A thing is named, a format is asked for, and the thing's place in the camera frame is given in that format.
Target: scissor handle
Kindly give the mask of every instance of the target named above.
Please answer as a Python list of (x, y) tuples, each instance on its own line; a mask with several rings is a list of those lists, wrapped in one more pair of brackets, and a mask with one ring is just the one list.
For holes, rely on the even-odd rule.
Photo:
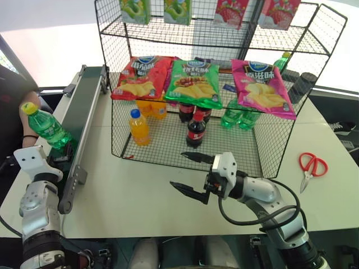
[[(308, 155), (310, 156), (310, 160), (309, 162), (304, 166), (303, 163), (302, 163), (302, 157), (304, 155)], [(309, 171), (309, 168), (311, 166), (311, 164), (313, 163), (313, 161), (315, 160), (316, 156), (313, 154), (313, 153), (310, 153), (310, 152), (304, 152), (302, 153), (300, 156), (299, 156), (299, 165), (300, 167), (302, 168), (303, 171)]]
[[(324, 172), (322, 172), (321, 174), (317, 174), (316, 169), (318, 167), (318, 163), (321, 163), (324, 167)], [(328, 165), (326, 164), (326, 162), (320, 158), (315, 158), (314, 161), (314, 167), (312, 170), (312, 175), (315, 177), (320, 177), (321, 175), (324, 175), (326, 172), (328, 172)]]
[[(309, 162), (304, 166), (302, 163), (302, 157), (304, 155), (307, 155), (309, 157), (311, 157), (311, 159), (309, 160)], [(316, 170), (318, 167), (318, 163), (321, 163), (324, 167), (324, 172), (322, 172), (321, 174), (317, 174)], [(326, 162), (320, 158), (317, 158), (313, 153), (310, 152), (304, 152), (299, 156), (299, 165), (302, 168), (303, 171), (309, 171), (310, 166), (313, 164), (313, 169), (311, 171), (311, 174), (314, 177), (320, 177), (321, 175), (324, 175), (327, 171), (328, 171), (328, 165), (326, 164)]]

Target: yellow bottle cap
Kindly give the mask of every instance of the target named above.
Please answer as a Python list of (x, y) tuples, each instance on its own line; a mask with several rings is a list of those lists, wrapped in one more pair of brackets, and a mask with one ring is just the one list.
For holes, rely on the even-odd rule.
[(36, 111), (38, 111), (39, 108), (38, 108), (38, 106), (35, 105), (34, 103), (32, 103), (32, 102), (27, 102), (27, 103), (25, 103), (25, 104), (23, 104), (23, 105), (21, 106), (21, 109), (22, 109), (23, 112), (26, 113), (26, 115), (32, 115), (32, 114), (34, 114)]
[(284, 52), (282, 57), (284, 58), (289, 58), (291, 56), (291, 53), (290, 52)]

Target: table surface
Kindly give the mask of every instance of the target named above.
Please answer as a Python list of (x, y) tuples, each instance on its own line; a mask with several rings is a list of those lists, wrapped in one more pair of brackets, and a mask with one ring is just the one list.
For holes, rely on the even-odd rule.
[[(54, 115), (61, 122), (70, 100), (63, 97)], [(50, 148), (41, 138), (46, 153)], [(328, 173), (312, 179), (300, 194), (303, 172), (298, 164), (302, 152), (313, 152), (329, 165)], [(191, 185), (201, 191), (206, 172), (120, 159), (111, 154), (111, 99), (100, 95), (86, 142), (81, 166), (88, 172), (74, 206), (66, 216), (63, 232), (68, 238), (118, 238), (133, 236), (179, 236), (256, 234), (259, 225), (235, 226), (221, 216), (217, 197), (208, 205), (185, 197), (169, 181)], [(294, 190), (308, 220), (308, 230), (359, 227), (359, 169), (328, 124), (308, 100), (294, 125), (277, 177)], [(29, 177), (19, 172), (0, 215), (21, 230), (20, 199)], [(283, 190), (282, 196), (294, 203)], [(256, 219), (245, 205), (226, 200), (224, 208), (236, 220)], [(0, 225), (1, 237), (16, 237)]]

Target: green chip bag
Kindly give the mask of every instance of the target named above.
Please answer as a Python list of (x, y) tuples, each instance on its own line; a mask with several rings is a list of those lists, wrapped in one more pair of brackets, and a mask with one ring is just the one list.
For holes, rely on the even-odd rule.
[(202, 108), (221, 109), (218, 70), (219, 66), (211, 63), (174, 61), (165, 98)]

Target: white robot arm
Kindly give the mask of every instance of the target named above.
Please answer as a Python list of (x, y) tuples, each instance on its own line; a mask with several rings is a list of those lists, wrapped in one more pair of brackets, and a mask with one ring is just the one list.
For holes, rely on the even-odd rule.
[(20, 268), (64, 268), (56, 186), (63, 174), (48, 165), (41, 146), (16, 150), (14, 156), (31, 179), (20, 202), (24, 260)]
[[(208, 156), (184, 152), (183, 156), (212, 164), (206, 177), (205, 193), (195, 192), (192, 187), (171, 182), (184, 195), (208, 203), (209, 194), (218, 196), (219, 209), (223, 217), (235, 225), (261, 224), (262, 229), (277, 247), (288, 269), (330, 269), (327, 261), (312, 244), (300, 214), (300, 202), (283, 183), (265, 178), (251, 178), (237, 170), (237, 163), (231, 152)], [(296, 199), (296, 206), (283, 201), (277, 185), (289, 190)], [(222, 200), (227, 197), (244, 203), (257, 216), (255, 221), (234, 221), (224, 212)]]

